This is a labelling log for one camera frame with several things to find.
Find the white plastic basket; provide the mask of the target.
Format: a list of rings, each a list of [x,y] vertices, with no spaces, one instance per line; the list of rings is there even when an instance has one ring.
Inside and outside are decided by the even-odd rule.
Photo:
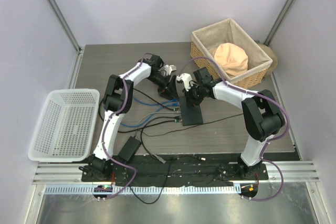
[[[62,89],[49,93],[28,151],[31,161],[78,162],[89,156],[100,93],[95,89]]]

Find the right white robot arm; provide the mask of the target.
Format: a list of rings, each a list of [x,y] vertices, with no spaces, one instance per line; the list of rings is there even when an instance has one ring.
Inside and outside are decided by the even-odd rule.
[[[250,179],[262,164],[263,153],[270,140],[285,124],[285,118],[269,90],[250,91],[214,79],[207,68],[180,74],[176,80],[182,83],[188,106],[198,106],[205,98],[225,101],[242,110],[248,140],[238,157],[237,173],[242,179]]]

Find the black network switch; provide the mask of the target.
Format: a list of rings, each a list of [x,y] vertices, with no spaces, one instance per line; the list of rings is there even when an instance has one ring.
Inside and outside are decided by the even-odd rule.
[[[199,106],[188,106],[185,96],[179,97],[179,104],[183,126],[195,126],[204,123],[202,111]]]

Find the black power adapter brick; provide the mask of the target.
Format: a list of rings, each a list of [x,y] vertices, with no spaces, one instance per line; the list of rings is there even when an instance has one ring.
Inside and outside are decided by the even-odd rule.
[[[137,138],[130,136],[118,153],[118,158],[128,162],[136,154],[140,146],[141,142]]]

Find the wicker basket with liner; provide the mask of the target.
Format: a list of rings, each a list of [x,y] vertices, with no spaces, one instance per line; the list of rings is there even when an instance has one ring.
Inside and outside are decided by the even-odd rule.
[[[273,63],[232,18],[193,31],[191,57],[215,79],[245,89],[261,83]]]

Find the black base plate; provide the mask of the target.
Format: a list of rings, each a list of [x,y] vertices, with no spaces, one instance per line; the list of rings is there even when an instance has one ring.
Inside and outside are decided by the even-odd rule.
[[[268,180],[265,164],[261,164],[254,176],[242,177],[238,174],[238,154],[186,154],[165,155],[165,163],[150,156],[133,156],[124,162],[115,156],[111,163],[111,173],[107,177],[86,174],[87,164],[80,166],[83,182],[116,182],[133,186],[200,186],[238,180]]]

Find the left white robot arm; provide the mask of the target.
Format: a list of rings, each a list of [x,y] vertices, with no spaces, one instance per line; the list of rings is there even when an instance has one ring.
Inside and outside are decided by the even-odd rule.
[[[102,182],[111,177],[110,157],[121,122],[131,108],[134,87],[144,79],[148,79],[157,85],[160,92],[168,92],[168,100],[173,99],[176,95],[174,83],[176,76],[172,73],[175,71],[175,65],[166,65],[160,56],[152,54],[149,59],[139,60],[124,74],[118,76],[112,74],[109,77],[102,99],[105,109],[103,127],[99,142],[88,158],[86,174],[95,176]]]

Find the peach cloth bundle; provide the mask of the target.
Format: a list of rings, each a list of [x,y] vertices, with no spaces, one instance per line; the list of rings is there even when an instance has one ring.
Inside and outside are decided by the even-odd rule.
[[[245,50],[232,44],[223,43],[213,52],[215,61],[230,77],[236,77],[248,70],[248,56]]]

